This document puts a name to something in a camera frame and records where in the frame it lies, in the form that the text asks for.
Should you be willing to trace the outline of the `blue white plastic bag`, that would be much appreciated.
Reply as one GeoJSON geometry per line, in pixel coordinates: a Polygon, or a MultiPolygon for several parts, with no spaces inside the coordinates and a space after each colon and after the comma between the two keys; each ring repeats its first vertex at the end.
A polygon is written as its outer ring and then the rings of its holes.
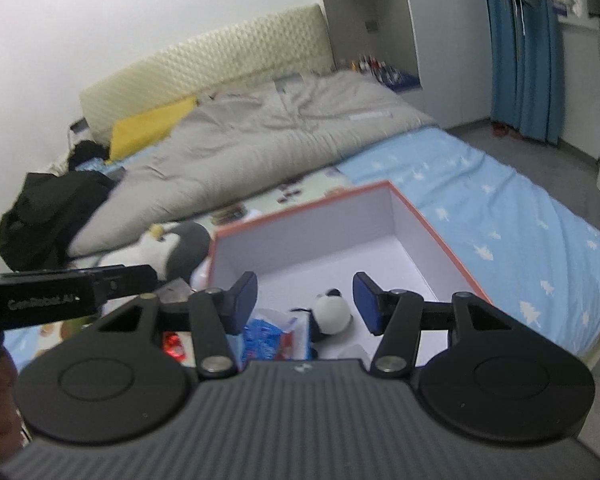
{"type": "Polygon", "coordinates": [[[242,332],[227,340],[240,370],[251,361],[307,361],[312,356],[310,315],[256,309],[242,332]]]}

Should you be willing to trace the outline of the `small panda plush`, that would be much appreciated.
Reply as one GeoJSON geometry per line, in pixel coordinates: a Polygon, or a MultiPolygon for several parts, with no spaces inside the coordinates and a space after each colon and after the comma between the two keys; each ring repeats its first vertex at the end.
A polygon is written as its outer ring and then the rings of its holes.
{"type": "Polygon", "coordinates": [[[347,300],[339,289],[329,289],[318,295],[312,308],[294,308],[292,312],[309,315],[309,333],[312,344],[344,332],[352,321],[352,313],[347,300]]]}

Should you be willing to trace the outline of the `red snack packet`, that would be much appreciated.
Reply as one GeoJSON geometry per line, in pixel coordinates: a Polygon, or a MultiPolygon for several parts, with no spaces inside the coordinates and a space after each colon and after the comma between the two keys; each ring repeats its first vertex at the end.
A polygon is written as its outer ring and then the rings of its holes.
{"type": "Polygon", "coordinates": [[[184,362],[186,359],[186,351],[178,333],[164,332],[162,334],[161,348],[164,353],[172,356],[178,362],[184,362]]]}

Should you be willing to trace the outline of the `pink cardboard box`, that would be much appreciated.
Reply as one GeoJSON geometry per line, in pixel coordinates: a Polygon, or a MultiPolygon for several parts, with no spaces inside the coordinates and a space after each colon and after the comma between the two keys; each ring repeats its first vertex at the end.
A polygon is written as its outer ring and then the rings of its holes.
{"type": "Polygon", "coordinates": [[[229,288],[246,271],[258,278],[260,309],[313,306],[339,289],[351,301],[355,273],[382,289],[406,289],[428,301],[454,292],[486,292],[432,224],[390,182],[334,195],[215,234],[207,284],[229,288]]]}

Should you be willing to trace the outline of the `black clothing pile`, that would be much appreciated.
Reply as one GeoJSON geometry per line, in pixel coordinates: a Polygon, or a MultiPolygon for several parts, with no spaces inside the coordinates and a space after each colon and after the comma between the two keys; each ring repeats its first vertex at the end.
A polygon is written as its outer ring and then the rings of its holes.
{"type": "Polygon", "coordinates": [[[0,256],[15,272],[58,270],[69,261],[68,248],[117,182],[79,166],[109,157],[109,148],[81,141],[60,176],[29,172],[21,191],[0,221],[0,256]]]}

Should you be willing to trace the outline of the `grey white penguin plush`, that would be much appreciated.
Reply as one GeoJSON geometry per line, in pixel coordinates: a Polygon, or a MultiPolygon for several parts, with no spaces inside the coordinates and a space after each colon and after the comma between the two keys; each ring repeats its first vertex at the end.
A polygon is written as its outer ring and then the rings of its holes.
{"type": "Polygon", "coordinates": [[[211,246],[209,231],[193,220],[163,226],[153,224],[137,242],[108,252],[99,266],[141,266],[147,264],[162,282],[181,278],[190,282],[207,259],[211,246]]]}

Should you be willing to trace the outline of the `light blue bed sheet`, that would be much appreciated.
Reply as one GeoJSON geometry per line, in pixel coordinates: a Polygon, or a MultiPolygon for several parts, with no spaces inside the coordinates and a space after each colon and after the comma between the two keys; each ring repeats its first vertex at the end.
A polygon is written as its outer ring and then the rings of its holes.
{"type": "Polygon", "coordinates": [[[425,128],[337,168],[354,185],[390,181],[517,321],[577,356],[600,342],[600,231],[513,167],[425,128]]]}

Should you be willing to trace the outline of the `grey duvet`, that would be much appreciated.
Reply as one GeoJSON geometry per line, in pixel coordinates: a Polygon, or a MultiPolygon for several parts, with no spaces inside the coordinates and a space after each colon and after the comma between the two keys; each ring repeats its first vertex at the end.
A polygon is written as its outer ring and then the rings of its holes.
{"type": "Polygon", "coordinates": [[[152,224],[192,218],[347,159],[434,118],[353,72],[223,93],[195,107],[80,229],[71,258],[109,252],[152,224]]]}

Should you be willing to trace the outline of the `yellow pillow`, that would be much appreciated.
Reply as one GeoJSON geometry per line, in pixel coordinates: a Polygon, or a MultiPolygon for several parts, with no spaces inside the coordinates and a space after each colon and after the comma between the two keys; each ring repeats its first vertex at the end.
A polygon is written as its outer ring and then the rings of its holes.
{"type": "Polygon", "coordinates": [[[196,106],[196,96],[188,96],[178,102],[118,120],[111,130],[109,159],[116,162],[165,139],[196,106]]]}

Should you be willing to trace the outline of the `cream quilted headboard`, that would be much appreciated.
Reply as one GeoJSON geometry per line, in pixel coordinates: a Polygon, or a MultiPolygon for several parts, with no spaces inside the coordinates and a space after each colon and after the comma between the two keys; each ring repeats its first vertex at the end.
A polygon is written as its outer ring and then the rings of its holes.
{"type": "Polygon", "coordinates": [[[295,73],[327,74],[332,48],[317,4],[204,32],[133,62],[81,91],[83,117],[94,139],[110,142],[121,119],[186,96],[295,73]]]}

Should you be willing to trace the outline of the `grey wardrobe cabinet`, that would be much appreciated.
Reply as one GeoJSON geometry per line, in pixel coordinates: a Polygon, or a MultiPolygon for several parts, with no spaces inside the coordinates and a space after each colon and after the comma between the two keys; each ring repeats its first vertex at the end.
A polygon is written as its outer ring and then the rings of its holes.
{"type": "Polygon", "coordinates": [[[323,0],[339,66],[374,58],[411,79],[400,95],[445,128],[491,115],[486,0],[323,0]]]}

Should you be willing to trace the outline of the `blue curtain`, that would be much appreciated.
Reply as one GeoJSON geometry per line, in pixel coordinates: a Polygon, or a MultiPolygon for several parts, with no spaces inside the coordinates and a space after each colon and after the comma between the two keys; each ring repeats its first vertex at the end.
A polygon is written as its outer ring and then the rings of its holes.
{"type": "Polygon", "coordinates": [[[565,116],[562,36],[550,0],[486,0],[492,50],[491,120],[556,145],[565,116]]]}

